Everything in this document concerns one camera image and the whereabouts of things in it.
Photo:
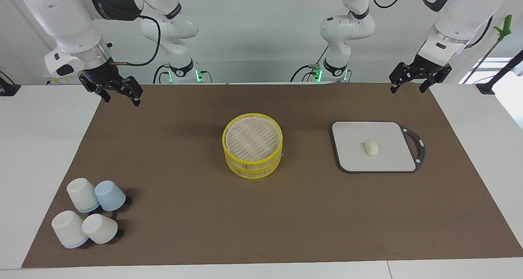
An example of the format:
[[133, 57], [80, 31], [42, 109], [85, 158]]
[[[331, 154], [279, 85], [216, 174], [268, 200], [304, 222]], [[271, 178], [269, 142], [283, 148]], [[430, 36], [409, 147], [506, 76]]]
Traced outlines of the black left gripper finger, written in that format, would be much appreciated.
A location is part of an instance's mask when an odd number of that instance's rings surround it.
[[389, 75], [389, 80], [392, 84], [390, 87], [391, 93], [396, 93], [403, 83], [409, 81], [410, 70], [411, 66], [404, 62], [400, 62], [394, 67]]
[[432, 85], [442, 83], [449, 73], [450, 69], [442, 69], [435, 74], [428, 74], [426, 80], [420, 86], [420, 92], [425, 93]]

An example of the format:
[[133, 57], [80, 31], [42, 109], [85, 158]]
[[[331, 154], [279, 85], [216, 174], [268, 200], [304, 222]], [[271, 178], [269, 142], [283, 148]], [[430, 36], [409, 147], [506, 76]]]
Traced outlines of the yellow bamboo steamer lid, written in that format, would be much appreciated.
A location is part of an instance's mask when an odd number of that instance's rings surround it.
[[281, 158], [283, 142], [280, 125], [260, 113], [246, 113], [233, 118], [221, 136], [226, 160], [239, 167], [269, 167]]

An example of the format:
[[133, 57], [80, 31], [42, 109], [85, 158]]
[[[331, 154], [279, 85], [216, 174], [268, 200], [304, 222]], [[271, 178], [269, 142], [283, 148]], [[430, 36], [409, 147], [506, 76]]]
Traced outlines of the yellow bamboo steamer basket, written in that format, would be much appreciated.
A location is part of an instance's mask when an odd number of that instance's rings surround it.
[[269, 157], [258, 161], [246, 161], [233, 156], [224, 149], [225, 160], [228, 168], [237, 176], [247, 180], [259, 180], [271, 175], [276, 171], [282, 159], [282, 147], [279, 147]]

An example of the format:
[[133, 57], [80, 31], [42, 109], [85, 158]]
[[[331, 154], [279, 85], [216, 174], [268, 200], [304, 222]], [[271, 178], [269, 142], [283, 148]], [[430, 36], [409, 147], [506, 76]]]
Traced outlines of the white power strip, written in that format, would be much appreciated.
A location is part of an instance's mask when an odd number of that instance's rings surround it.
[[52, 76], [42, 77], [45, 85], [80, 85], [81, 82], [77, 76], [66, 76], [61, 78], [55, 78]]

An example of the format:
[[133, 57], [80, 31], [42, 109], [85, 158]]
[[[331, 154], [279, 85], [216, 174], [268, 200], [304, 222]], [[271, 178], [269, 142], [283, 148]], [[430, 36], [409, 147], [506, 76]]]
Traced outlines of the grey cutting board dark rim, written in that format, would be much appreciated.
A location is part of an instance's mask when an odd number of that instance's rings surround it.
[[422, 139], [394, 121], [337, 121], [331, 134], [345, 173], [413, 173], [425, 160]]

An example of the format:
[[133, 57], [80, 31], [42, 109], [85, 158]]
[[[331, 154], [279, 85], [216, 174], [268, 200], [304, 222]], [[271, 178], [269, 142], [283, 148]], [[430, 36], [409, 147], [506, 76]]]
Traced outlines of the green clamp on pole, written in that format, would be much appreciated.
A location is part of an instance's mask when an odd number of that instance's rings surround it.
[[476, 63], [476, 65], [473, 67], [472, 71], [469, 73], [469, 75], [465, 78], [463, 81], [463, 84], [467, 83], [469, 78], [473, 76], [473, 74], [478, 70], [480, 65], [484, 63], [484, 61], [489, 57], [489, 55], [495, 50], [495, 48], [498, 46], [498, 44], [508, 35], [512, 33], [511, 31], [511, 22], [512, 22], [512, 15], [507, 15], [504, 18], [503, 27], [499, 28], [498, 26], [494, 26], [494, 29], [498, 32], [498, 38], [493, 44], [493, 46], [486, 52], [486, 54]]

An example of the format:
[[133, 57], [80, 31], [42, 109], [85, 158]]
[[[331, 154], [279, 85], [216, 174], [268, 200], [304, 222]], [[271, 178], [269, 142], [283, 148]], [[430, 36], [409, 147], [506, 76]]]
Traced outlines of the black table clamp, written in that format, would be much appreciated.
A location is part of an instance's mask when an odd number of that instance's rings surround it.
[[16, 84], [7, 74], [0, 71], [0, 96], [14, 96], [20, 88], [20, 84]]

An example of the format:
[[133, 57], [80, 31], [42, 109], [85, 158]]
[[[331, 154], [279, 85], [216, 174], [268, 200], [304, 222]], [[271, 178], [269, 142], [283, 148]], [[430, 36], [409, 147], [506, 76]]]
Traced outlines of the light blue plastic cup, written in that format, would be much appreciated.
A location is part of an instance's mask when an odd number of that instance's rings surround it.
[[97, 184], [94, 193], [105, 212], [114, 212], [121, 208], [126, 201], [125, 193], [111, 180], [104, 180]]

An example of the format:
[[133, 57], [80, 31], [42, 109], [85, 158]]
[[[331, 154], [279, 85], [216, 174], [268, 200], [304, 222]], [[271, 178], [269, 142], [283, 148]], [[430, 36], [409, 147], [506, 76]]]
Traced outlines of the white plastic cup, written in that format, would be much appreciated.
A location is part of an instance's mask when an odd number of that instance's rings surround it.
[[100, 206], [95, 187], [84, 177], [76, 178], [67, 185], [67, 193], [80, 213], [89, 213]]
[[82, 224], [82, 218], [71, 210], [60, 212], [51, 221], [59, 242], [66, 249], [80, 247], [88, 241], [88, 236], [82, 230]]
[[96, 244], [105, 244], [116, 236], [118, 224], [102, 214], [91, 214], [83, 221], [82, 231]]

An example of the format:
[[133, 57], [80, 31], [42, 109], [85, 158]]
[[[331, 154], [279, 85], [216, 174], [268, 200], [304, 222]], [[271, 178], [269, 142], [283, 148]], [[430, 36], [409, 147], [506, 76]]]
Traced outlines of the brown table mat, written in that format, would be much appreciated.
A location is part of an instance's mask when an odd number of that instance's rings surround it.
[[[450, 123], [413, 83], [148, 85], [139, 107], [100, 103], [22, 267], [295, 263], [523, 257]], [[229, 169], [226, 124], [272, 117], [283, 156], [263, 180]], [[415, 173], [348, 174], [335, 160], [337, 121], [394, 121], [427, 154]], [[52, 219], [77, 177], [114, 181], [133, 202], [122, 238], [64, 248]]]

